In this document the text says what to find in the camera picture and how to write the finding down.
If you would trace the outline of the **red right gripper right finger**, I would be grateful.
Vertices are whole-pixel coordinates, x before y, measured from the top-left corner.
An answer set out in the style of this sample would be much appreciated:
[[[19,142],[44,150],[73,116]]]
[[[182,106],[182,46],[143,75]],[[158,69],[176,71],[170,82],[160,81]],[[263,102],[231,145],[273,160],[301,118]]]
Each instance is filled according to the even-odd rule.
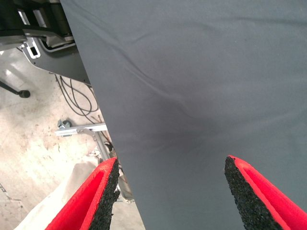
[[[307,228],[307,213],[246,161],[227,156],[224,174],[245,229]]]

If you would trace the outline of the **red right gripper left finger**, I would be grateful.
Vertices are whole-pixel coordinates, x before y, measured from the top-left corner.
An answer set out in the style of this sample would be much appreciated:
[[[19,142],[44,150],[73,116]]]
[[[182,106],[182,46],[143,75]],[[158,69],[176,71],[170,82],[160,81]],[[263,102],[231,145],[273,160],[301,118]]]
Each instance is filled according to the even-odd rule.
[[[47,230],[108,230],[113,204],[120,191],[116,157],[100,163],[65,206],[46,227]]]

